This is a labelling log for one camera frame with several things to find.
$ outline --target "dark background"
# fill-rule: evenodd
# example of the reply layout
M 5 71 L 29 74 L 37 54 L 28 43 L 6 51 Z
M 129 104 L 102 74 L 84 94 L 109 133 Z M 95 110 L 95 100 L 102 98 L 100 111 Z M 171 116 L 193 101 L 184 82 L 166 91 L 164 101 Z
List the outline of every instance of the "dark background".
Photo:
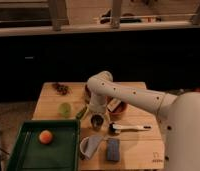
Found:
M 200 87 L 200 28 L 0 37 L 0 102 L 36 100 L 44 82 L 102 70 L 154 90 Z

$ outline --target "green tray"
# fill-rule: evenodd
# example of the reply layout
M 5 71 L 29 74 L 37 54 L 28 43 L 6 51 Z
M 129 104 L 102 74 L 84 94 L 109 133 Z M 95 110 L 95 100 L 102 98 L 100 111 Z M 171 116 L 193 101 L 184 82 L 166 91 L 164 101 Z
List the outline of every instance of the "green tray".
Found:
M 38 136 L 48 129 L 53 141 L 44 145 Z M 78 120 L 24 122 L 7 165 L 7 171 L 76 171 L 80 124 Z

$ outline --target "peach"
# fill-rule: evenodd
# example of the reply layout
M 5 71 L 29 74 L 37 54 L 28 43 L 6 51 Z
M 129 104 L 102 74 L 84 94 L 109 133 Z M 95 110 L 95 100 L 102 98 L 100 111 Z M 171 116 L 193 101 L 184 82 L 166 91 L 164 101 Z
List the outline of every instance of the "peach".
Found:
M 42 144 L 49 144 L 53 139 L 53 134 L 49 130 L 43 130 L 39 135 L 39 141 Z

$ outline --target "lemon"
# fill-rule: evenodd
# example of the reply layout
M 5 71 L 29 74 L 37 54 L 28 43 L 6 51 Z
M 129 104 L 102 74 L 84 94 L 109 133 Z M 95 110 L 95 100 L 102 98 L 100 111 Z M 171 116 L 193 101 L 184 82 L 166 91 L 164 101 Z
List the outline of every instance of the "lemon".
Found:
M 62 103 L 60 104 L 58 111 L 64 118 L 69 118 L 71 114 L 71 105 L 69 103 Z

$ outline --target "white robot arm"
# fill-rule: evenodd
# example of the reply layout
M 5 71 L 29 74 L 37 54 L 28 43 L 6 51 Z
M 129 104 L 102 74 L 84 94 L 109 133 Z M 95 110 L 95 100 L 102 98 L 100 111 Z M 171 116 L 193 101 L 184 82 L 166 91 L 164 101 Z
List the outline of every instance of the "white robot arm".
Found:
M 89 78 L 90 110 L 105 113 L 106 96 L 115 97 L 146 110 L 156 117 L 167 117 L 165 171 L 200 171 L 200 93 L 181 96 L 126 87 L 112 82 L 103 71 Z

